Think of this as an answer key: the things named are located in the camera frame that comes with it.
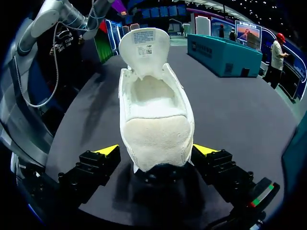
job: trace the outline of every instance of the turquoise booth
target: turquoise booth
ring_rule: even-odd
[[[262,53],[225,38],[188,34],[188,54],[219,77],[256,78]]]

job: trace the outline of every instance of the white shoe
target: white shoe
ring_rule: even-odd
[[[126,34],[119,53],[129,68],[119,80],[120,133],[134,172],[190,160],[194,116],[186,93],[167,63],[170,38],[156,28]]]

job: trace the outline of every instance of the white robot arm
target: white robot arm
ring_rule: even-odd
[[[17,46],[20,56],[30,53],[37,38],[57,22],[83,31],[83,39],[93,38],[99,24],[114,0],[92,0],[93,6],[86,18],[68,0],[45,0],[35,20],[28,26]]]

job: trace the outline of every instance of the cable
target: cable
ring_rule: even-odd
[[[70,15],[71,10],[72,10],[72,7],[73,7],[73,5],[71,4],[70,12],[67,14],[66,18]],[[95,11],[94,0],[92,0],[92,8],[93,8],[93,14],[94,14],[94,17],[95,17],[95,19],[96,19],[96,24],[97,24],[96,28],[93,29],[93,30],[96,30],[96,29],[99,27],[99,20],[98,20],[96,11]],[[19,69],[18,69],[17,59],[16,59],[16,56],[14,56],[15,68],[16,68],[17,79],[18,79],[18,83],[19,83],[19,88],[20,88],[21,95],[22,95],[22,97],[24,98],[24,101],[25,101],[29,106],[31,106],[31,107],[33,107],[33,108],[40,108],[40,107],[46,105],[46,104],[52,99],[52,97],[54,96],[54,94],[55,94],[55,92],[56,92],[56,90],[57,90],[58,83],[59,83],[59,68],[58,68],[58,61],[57,61],[57,54],[56,54],[56,33],[57,33],[57,27],[58,27],[59,23],[65,25],[65,24],[63,23],[63,21],[64,21],[65,19],[63,19],[63,20],[61,20],[61,21],[58,21],[57,24],[56,24],[56,26],[55,26],[55,29],[54,29],[53,40],[52,40],[52,46],[53,46],[54,62],[55,62],[56,72],[57,72],[57,82],[56,82],[56,85],[55,85],[55,87],[54,87],[54,90],[53,90],[51,96],[50,96],[44,103],[38,104],[38,105],[31,104],[31,103],[25,98],[25,96],[24,96],[24,94],[23,94],[22,85],[21,85],[21,76],[20,76]],[[70,29],[74,29],[74,30],[91,31],[91,30],[88,30],[88,29],[73,28],[73,27],[67,26],[67,25],[65,25],[65,26],[68,27],[68,28],[70,28]]]

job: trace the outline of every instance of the dark floor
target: dark floor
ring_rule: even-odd
[[[241,168],[254,172],[255,182],[268,177],[279,183],[281,190],[266,209],[270,216],[283,199],[281,155],[297,121],[282,98],[262,79],[218,78],[186,53],[186,46],[172,46],[168,62],[184,86],[194,112],[194,143],[228,150]],[[99,187],[80,209],[122,224],[159,225],[162,219],[156,219],[146,205],[134,199],[131,161],[119,132],[118,80],[120,69],[126,67],[120,56],[112,57],[103,65],[104,72],[94,75],[81,90],[57,131],[47,173],[57,179],[58,173],[71,169],[84,151],[119,144],[121,164],[106,187]],[[179,191],[179,199],[189,205],[190,191],[194,189],[199,210],[179,219],[199,229],[227,215],[231,206],[195,172],[191,171],[190,176],[189,185],[183,180],[175,190]],[[168,204],[162,203],[161,210]]]

